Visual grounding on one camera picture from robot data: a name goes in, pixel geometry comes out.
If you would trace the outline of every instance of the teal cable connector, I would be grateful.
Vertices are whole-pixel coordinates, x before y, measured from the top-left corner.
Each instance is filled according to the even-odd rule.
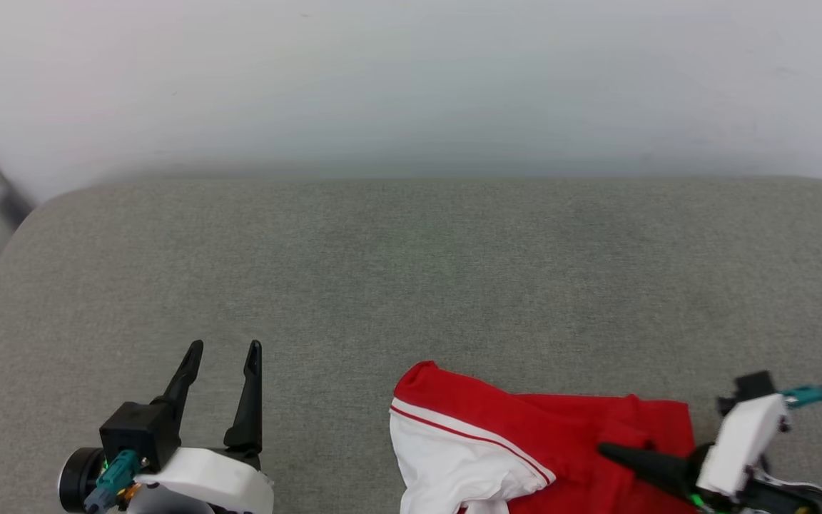
[[[141,460],[135,452],[123,450],[113,459],[106,471],[97,478],[97,488],[84,500],[88,514],[101,514],[116,505],[116,495],[133,484],[141,471]]]
[[[786,406],[789,409],[799,409],[805,405],[822,401],[822,385],[787,388],[782,391],[782,394],[786,397]]]

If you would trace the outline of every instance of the gray fabric surface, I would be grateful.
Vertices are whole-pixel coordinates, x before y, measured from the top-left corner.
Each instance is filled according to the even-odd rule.
[[[265,344],[280,514],[397,511],[392,387],[434,359],[510,391],[688,401],[769,368],[822,383],[822,182],[163,182],[62,196],[0,260],[0,512],[58,512],[66,456],[205,358],[219,445]],[[771,452],[822,482],[822,405]]]

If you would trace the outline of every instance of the red fabric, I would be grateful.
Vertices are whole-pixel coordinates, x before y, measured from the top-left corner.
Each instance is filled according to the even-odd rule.
[[[596,398],[509,394],[476,378],[440,370],[432,361],[411,368],[395,397],[501,435],[557,475],[547,488],[509,501],[511,514],[689,514],[694,508],[634,480],[603,458],[598,443],[649,447],[685,456],[694,449],[687,405],[636,396]]]

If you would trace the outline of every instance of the folded shirt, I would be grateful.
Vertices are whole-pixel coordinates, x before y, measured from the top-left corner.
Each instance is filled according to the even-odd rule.
[[[401,514],[694,512],[597,452],[618,443],[688,455],[678,401],[509,394],[428,361],[395,386],[389,430],[407,486]]]

